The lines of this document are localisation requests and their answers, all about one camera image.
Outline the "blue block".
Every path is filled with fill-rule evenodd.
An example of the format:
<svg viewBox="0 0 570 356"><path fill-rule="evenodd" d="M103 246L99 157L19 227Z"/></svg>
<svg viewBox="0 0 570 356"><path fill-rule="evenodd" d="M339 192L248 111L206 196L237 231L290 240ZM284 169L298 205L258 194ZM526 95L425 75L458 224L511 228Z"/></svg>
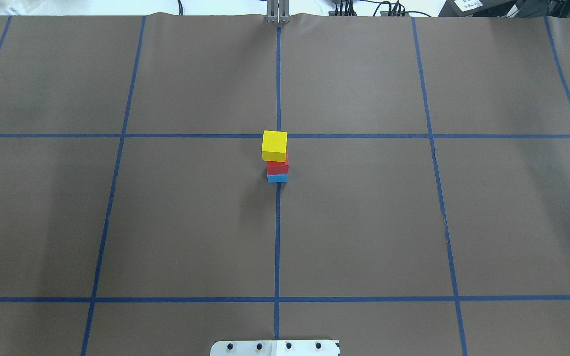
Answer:
<svg viewBox="0 0 570 356"><path fill-rule="evenodd" d="M267 175L267 182L271 184L287 183L288 178L288 173Z"/></svg>

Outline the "red block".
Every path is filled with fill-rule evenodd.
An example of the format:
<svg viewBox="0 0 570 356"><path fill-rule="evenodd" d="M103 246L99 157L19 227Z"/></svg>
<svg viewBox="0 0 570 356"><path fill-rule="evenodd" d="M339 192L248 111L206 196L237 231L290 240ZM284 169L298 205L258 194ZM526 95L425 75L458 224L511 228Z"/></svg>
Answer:
<svg viewBox="0 0 570 356"><path fill-rule="evenodd" d="M289 157L285 154L284 161L267 161L266 172L268 176L289 174Z"/></svg>

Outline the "yellow block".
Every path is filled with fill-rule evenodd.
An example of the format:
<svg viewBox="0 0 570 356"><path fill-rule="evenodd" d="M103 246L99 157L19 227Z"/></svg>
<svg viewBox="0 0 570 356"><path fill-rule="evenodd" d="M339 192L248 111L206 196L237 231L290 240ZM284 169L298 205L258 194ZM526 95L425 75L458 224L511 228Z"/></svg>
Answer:
<svg viewBox="0 0 570 356"><path fill-rule="evenodd" d="M261 145L263 161L285 162L287 160L288 132L264 130Z"/></svg>

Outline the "brown paper table cover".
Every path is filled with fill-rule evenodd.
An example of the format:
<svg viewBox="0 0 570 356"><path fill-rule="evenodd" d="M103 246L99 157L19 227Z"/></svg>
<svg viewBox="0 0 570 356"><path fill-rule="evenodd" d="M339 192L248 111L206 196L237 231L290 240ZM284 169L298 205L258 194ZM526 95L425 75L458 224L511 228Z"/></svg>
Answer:
<svg viewBox="0 0 570 356"><path fill-rule="evenodd" d="M294 339L570 356L570 19L0 16L0 356Z"/></svg>

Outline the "aluminium frame post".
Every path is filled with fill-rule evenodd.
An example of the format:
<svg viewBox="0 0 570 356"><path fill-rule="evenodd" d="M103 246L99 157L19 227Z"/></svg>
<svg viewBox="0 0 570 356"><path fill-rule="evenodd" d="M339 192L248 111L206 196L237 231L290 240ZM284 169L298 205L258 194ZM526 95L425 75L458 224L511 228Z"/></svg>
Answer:
<svg viewBox="0 0 570 356"><path fill-rule="evenodd" d="M273 24L285 24L291 20L289 0L266 0L266 21Z"/></svg>

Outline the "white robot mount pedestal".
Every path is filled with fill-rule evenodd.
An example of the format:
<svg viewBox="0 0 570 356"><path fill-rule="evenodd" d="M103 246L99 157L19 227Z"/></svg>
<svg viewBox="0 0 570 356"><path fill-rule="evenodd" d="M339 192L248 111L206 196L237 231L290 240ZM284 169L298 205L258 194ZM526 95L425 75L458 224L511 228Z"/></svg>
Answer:
<svg viewBox="0 0 570 356"><path fill-rule="evenodd" d="M211 356L339 356L339 341L326 339L233 340L213 343Z"/></svg>

